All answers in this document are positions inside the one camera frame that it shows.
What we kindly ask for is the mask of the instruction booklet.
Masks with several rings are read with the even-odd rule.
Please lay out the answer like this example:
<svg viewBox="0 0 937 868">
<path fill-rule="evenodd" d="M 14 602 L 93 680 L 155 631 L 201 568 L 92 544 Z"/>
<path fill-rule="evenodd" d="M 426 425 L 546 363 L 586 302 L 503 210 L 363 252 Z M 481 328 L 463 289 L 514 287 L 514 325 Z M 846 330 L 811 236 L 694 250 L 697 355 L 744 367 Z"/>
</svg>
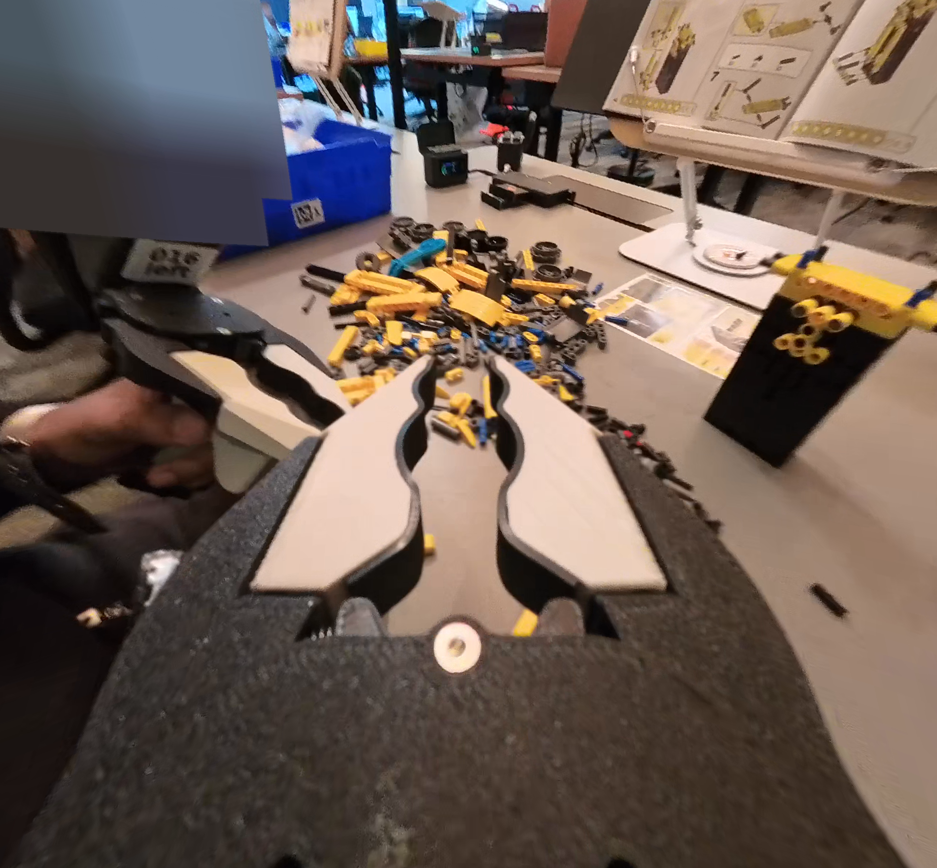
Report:
<svg viewBox="0 0 937 868">
<path fill-rule="evenodd" d="M 603 110 L 749 154 L 935 171 L 936 0 L 651 0 Z"/>
</svg>

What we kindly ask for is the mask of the black cube device with screen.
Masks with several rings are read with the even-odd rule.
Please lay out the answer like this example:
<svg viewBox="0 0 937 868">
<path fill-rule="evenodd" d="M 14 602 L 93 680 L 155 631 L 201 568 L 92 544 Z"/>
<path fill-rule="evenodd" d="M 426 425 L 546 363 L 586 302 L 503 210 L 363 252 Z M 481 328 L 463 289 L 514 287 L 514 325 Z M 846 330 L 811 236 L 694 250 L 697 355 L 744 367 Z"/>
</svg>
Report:
<svg viewBox="0 0 937 868">
<path fill-rule="evenodd" d="M 469 156 L 459 145 L 430 145 L 421 151 L 425 182 L 432 189 L 462 186 L 469 179 Z"/>
</svg>

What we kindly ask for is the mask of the brown bag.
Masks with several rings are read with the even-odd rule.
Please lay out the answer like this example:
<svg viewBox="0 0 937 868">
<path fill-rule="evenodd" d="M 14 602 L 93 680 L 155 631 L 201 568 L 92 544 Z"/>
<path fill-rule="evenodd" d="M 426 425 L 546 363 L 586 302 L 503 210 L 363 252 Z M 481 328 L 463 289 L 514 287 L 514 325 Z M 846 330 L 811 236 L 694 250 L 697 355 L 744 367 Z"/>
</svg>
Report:
<svg viewBox="0 0 937 868">
<path fill-rule="evenodd" d="M 564 67 L 589 0 L 551 0 L 547 12 L 544 65 Z"/>
</svg>

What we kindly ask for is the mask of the blue storage bin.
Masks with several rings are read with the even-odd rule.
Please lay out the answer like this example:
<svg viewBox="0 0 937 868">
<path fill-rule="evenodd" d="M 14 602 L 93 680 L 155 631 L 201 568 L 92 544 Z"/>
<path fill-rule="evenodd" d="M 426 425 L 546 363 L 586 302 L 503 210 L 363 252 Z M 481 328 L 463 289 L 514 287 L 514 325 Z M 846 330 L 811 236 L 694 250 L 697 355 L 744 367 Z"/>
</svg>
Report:
<svg viewBox="0 0 937 868">
<path fill-rule="evenodd" d="M 263 200 L 270 248 L 391 210 L 391 136 L 345 122 L 326 129 L 322 148 L 287 156 L 291 199 Z"/>
</svg>

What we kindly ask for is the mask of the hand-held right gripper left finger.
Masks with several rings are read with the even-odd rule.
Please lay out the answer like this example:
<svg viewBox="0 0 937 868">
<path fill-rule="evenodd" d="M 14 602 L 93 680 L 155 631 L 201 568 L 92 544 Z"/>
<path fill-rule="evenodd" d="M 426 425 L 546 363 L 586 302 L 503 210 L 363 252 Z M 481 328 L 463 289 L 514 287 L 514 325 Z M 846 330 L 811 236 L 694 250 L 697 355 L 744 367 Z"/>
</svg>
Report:
<svg viewBox="0 0 937 868">
<path fill-rule="evenodd" d="M 381 616 L 425 560 L 414 470 L 428 451 L 437 369 L 425 357 L 328 427 L 268 538 L 252 593 L 311 595 L 335 617 L 350 598 Z"/>
</svg>

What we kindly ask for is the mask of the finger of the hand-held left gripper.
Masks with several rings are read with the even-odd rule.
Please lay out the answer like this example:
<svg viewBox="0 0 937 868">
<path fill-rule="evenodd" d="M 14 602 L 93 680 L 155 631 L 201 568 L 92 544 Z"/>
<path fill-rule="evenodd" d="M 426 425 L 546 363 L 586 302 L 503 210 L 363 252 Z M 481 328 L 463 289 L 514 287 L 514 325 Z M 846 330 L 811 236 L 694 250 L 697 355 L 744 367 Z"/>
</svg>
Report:
<svg viewBox="0 0 937 868">
<path fill-rule="evenodd" d="M 249 380 L 299 421 L 326 429 L 350 413 L 337 382 L 294 346 L 250 342 Z"/>
<path fill-rule="evenodd" d="M 172 351 L 170 358 L 220 398 L 217 429 L 253 451 L 281 460 L 322 431 L 291 412 L 282 400 L 265 393 L 234 360 L 204 351 Z"/>
</svg>

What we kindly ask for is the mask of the black pole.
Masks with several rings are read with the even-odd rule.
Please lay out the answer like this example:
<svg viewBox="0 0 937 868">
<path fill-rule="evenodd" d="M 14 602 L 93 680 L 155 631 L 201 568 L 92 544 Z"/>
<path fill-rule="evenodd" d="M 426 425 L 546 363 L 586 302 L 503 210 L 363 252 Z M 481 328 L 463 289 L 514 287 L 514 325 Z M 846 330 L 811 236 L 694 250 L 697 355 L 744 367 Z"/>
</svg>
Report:
<svg viewBox="0 0 937 868">
<path fill-rule="evenodd" d="M 393 124 L 400 130 L 407 130 L 407 118 L 404 98 L 403 59 L 401 54 L 399 0 L 382 0 L 385 18 L 385 41 L 387 67 L 392 97 Z"/>
</svg>

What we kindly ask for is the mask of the wooden background desk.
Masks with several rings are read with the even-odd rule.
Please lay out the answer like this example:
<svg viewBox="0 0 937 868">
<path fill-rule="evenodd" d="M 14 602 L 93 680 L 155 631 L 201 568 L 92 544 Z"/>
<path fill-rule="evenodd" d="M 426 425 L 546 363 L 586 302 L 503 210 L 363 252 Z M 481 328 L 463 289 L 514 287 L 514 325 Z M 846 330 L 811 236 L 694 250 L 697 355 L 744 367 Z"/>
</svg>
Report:
<svg viewBox="0 0 937 868">
<path fill-rule="evenodd" d="M 433 77 L 433 97 L 438 115 L 443 119 L 449 116 L 446 84 L 471 80 L 469 75 L 455 72 L 457 69 L 484 70 L 486 89 L 495 100 L 505 82 L 546 84 L 552 95 L 562 74 L 560 65 L 545 64 L 545 54 L 529 51 L 492 50 L 490 54 L 474 54 L 471 47 L 438 47 L 403 49 L 401 57 L 408 63 L 439 70 Z"/>
</svg>

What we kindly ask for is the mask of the pile of yellow grey bricks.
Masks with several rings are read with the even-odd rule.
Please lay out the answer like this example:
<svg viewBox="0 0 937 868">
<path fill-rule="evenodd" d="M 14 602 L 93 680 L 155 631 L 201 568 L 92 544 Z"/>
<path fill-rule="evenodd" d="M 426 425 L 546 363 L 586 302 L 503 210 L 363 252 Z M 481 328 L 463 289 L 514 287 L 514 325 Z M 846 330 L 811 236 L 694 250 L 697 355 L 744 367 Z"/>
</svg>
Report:
<svg viewBox="0 0 937 868">
<path fill-rule="evenodd" d="M 444 235 L 448 248 L 428 267 L 387 275 L 392 259 Z M 305 268 L 303 311 L 311 312 L 317 299 L 326 303 L 337 332 L 326 370 L 351 406 L 430 357 L 440 382 L 432 428 L 474 448 L 497 427 L 488 374 L 479 398 L 458 386 L 492 359 L 512 364 L 567 407 L 590 404 L 579 362 L 587 351 L 608 347 L 595 309 L 602 286 L 591 283 L 589 271 L 562 266 L 560 255 L 549 241 L 513 255 L 509 239 L 482 221 L 393 218 L 381 247 L 358 253 L 352 270 Z"/>
</svg>

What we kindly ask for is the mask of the teal brick separator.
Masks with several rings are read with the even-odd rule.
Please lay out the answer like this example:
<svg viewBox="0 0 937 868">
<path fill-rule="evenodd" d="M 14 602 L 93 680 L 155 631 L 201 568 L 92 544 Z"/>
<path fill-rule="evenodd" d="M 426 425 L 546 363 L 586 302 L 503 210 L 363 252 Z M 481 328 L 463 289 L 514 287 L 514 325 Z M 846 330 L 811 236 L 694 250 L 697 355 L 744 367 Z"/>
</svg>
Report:
<svg viewBox="0 0 937 868">
<path fill-rule="evenodd" d="M 388 268 L 388 276 L 401 277 L 405 272 L 415 272 L 416 269 L 426 268 L 439 253 L 444 252 L 449 245 L 449 237 L 433 236 L 421 241 L 415 248 L 392 259 Z"/>
</svg>

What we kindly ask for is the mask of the pile of black red pins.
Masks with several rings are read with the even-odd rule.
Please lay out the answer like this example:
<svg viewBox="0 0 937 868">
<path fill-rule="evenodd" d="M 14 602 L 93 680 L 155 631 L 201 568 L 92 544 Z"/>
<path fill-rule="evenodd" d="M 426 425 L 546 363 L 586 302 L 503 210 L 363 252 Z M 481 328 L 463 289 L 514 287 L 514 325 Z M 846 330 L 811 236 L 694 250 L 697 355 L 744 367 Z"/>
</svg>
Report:
<svg viewBox="0 0 937 868">
<path fill-rule="evenodd" d="M 679 498 L 714 534 L 720 534 L 722 522 L 713 517 L 698 499 L 694 485 L 679 476 L 671 456 L 649 443 L 647 427 L 644 424 L 627 423 L 611 414 L 605 407 L 590 405 L 581 400 L 575 400 L 569 408 L 584 418 L 599 436 L 623 441 L 650 474 Z"/>
</svg>

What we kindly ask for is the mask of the person's dark clothing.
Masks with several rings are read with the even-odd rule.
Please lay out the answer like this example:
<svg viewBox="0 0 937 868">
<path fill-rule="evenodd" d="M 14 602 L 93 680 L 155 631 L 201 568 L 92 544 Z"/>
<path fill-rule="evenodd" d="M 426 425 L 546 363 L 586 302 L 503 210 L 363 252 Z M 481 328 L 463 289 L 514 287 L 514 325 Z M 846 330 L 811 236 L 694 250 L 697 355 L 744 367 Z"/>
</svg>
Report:
<svg viewBox="0 0 937 868">
<path fill-rule="evenodd" d="M 123 618 L 94 632 L 79 614 L 141 607 L 144 556 L 188 551 L 237 500 L 220 487 L 188 499 L 144 495 L 99 516 L 100 533 L 65 526 L 2 549 L 2 862 L 66 769 L 132 626 Z"/>
</svg>

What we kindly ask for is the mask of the printed leaflet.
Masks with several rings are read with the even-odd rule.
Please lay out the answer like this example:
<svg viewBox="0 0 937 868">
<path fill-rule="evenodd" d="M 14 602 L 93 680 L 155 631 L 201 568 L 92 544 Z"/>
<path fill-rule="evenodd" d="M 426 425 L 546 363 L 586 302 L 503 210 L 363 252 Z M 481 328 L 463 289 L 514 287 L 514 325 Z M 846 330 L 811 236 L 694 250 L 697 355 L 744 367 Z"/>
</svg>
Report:
<svg viewBox="0 0 937 868">
<path fill-rule="evenodd" d="M 724 380 L 760 314 L 708 293 L 645 273 L 599 294 L 605 325 Z"/>
</svg>

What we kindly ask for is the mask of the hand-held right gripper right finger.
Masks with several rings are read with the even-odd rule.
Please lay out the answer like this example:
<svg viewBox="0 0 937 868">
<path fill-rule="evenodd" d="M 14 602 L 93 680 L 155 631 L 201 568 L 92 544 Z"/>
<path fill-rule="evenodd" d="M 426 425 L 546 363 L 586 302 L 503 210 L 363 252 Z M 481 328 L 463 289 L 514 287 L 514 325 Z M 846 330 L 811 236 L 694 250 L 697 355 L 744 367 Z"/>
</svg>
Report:
<svg viewBox="0 0 937 868">
<path fill-rule="evenodd" d="M 587 420 L 512 364 L 488 363 L 498 489 L 497 565 L 508 593 L 540 613 L 588 612 L 603 595 L 663 593 L 668 579 Z"/>
</svg>

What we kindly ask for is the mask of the beige booklet stand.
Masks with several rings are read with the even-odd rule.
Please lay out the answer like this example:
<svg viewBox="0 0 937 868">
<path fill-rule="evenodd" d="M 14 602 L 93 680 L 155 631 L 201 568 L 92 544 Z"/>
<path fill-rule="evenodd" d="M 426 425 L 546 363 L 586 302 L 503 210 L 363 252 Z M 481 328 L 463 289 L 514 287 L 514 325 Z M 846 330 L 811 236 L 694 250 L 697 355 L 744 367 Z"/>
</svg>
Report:
<svg viewBox="0 0 937 868">
<path fill-rule="evenodd" d="M 355 124 L 363 117 L 341 81 L 345 65 L 347 0 L 289 0 L 287 58 L 307 75 L 335 113 L 348 112 Z"/>
</svg>

